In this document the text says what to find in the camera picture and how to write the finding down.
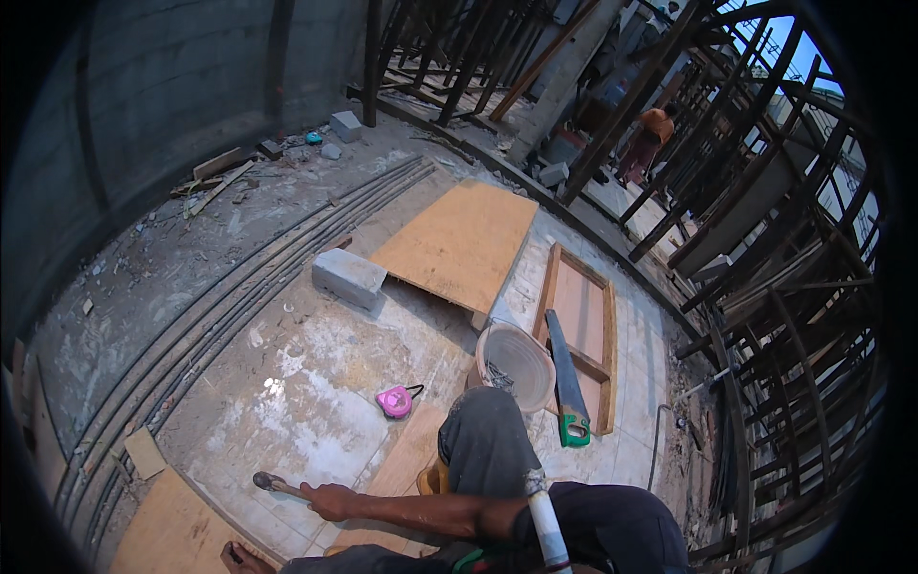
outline orange shirt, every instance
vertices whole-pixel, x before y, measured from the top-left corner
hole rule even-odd
[[[676,125],[673,124],[673,120],[662,109],[651,107],[637,118],[644,124],[644,129],[649,129],[660,137],[661,148],[666,145],[669,138],[673,137],[673,132],[676,131]]]

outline hand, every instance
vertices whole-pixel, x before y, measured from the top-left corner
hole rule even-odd
[[[310,502],[309,509],[324,520],[339,523],[353,518],[353,504],[359,495],[346,486],[323,484],[313,489],[306,482],[300,482],[299,489]]]
[[[236,562],[233,554],[242,562]],[[228,542],[220,552],[220,560],[227,567],[229,574],[276,574],[276,570],[261,558],[253,555],[238,542]]]

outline dusty floor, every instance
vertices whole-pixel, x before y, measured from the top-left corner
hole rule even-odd
[[[502,145],[501,136],[469,126],[462,130],[474,131],[493,149]],[[44,385],[64,452],[69,455],[79,446],[82,430],[117,384],[121,369],[185,301],[276,230],[322,204],[329,193],[340,193],[415,152],[438,164],[435,175],[353,233],[349,251],[368,256],[463,177],[512,189],[480,166],[412,139],[416,135],[383,114],[376,129],[364,128],[361,141],[344,144],[328,134],[343,149],[339,161],[319,157],[315,148],[288,150],[284,160],[257,163],[190,224],[182,218],[183,202],[168,201],[89,262],[38,327],[32,344],[34,352],[48,357]],[[246,183],[247,178],[253,181]],[[242,203],[230,202],[255,185]],[[676,324],[611,259],[543,209],[496,314],[531,328],[553,242],[564,244],[615,286],[616,428],[587,449],[562,449],[554,416],[540,411],[527,417],[536,453],[552,479],[646,488],[657,406],[696,384],[708,368],[677,364],[672,352],[685,338]],[[405,424],[383,418],[375,393],[396,384],[423,383],[427,388],[421,398],[447,410],[464,388],[476,342],[465,313],[392,279],[383,293],[384,304],[368,313],[317,292],[303,273],[222,352],[174,406],[157,436],[169,464],[185,471],[214,505],[283,557],[320,554],[339,525],[324,523],[301,501],[257,490],[252,472],[360,490]],[[84,316],[81,306],[87,298],[95,306]],[[703,402],[693,398],[688,409],[677,411],[703,428]],[[710,442],[704,455],[709,459]],[[652,490],[669,505],[690,544],[705,535],[698,524],[707,514],[705,485],[711,472],[699,455],[689,454],[693,448],[685,432],[676,430],[672,415],[664,413]],[[107,569],[135,509],[133,501],[121,499],[101,540],[100,568]]]

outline white bucket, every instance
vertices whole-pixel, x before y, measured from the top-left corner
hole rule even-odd
[[[538,412],[554,392],[554,363],[547,349],[522,329],[501,323],[481,332],[475,347],[475,365],[466,385],[493,387],[485,361],[513,379],[513,396],[522,412]]]

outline person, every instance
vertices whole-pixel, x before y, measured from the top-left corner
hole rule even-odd
[[[377,520],[454,542],[420,558],[350,546],[331,556],[294,558],[281,574],[544,571],[523,484],[525,473],[541,464],[512,396],[492,387],[467,390],[440,428],[438,450],[449,493],[380,498],[340,484],[300,488],[324,520]],[[549,496],[575,572],[692,571],[672,513],[651,492],[555,482]],[[227,543],[220,558],[230,574],[274,574],[239,543]]]
[[[676,21],[676,18],[678,18],[679,14],[682,12],[682,8],[679,7],[678,2],[670,2],[668,5],[666,5],[666,9],[664,9],[662,6],[658,6],[657,9],[664,14],[668,12],[669,19],[673,21]],[[647,24],[656,28],[656,31],[661,35],[665,34],[666,29],[669,28],[669,24],[661,22],[656,17],[656,14],[652,15],[650,19],[647,20]]]
[[[638,116],[642,130],[631,149],[621,158],[617,178],[622,186],[637,181],[638,175],[650,165],[654,156],[660,151],[669,138],[673,136],[676,125],[673,118],[679,113],[676,104],[666,104],[663,109],[651,107]]]

